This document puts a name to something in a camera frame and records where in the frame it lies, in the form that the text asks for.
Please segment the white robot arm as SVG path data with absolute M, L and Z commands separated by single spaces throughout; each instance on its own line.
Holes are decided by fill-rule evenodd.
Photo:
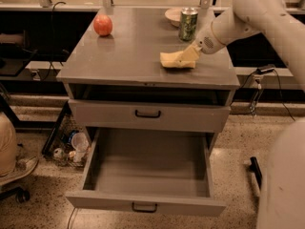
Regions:
M 233 0 L 232 6 L 199 31 L 183 52 L 186 60 L 215 53 L 260 31 L 305 90 L 305 25 L 281 0 Z M 262 178 L 256 229 L 305 229 L 305 118 L 288 126 L 269 152 Z

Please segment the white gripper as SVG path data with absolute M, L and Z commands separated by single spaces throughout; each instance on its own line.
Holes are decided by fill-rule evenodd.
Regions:
M 201 52 L 214 54 L 226 47 L 217 37 L 213 30 L 213 25 L 203 26 L 195 36 L 194 44 L 188 46 L 181 54 L 182 61 L 196 61 Z

